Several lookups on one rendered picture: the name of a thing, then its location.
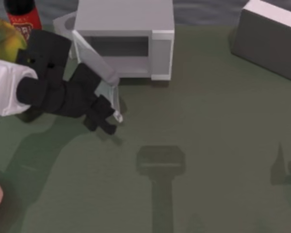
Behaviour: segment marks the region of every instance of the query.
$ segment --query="tabletop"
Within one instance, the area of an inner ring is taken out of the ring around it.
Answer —
[[[0,118],[0,233],[291,233],[291,81],[230,30],[178,26],[171,82],[122,80],[114,136]]]

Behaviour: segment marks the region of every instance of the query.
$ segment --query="can label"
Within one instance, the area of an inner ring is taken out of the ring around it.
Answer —
[[[8,14],[8,17],[11,24],[24,36],[26,41],[28,41],[32,29],[42,29],[37,8],[22,16]]]

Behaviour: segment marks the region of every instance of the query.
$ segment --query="yellow object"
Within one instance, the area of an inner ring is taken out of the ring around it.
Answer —
[[[15,62],[18,49],[25,49],[26,46],[22,34],[0,18],[0,60]]]

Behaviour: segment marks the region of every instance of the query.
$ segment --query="box opening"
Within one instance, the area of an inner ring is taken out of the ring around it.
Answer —
[[[148,57],[146,36],[85,36],[84,39],[103,57]]]

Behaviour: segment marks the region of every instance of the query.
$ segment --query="red can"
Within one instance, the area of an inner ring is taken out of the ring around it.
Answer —
[[[32,29],[42,29],[34,0],[4,0],[4,8],[11,24],[21,32],[26,41]]]

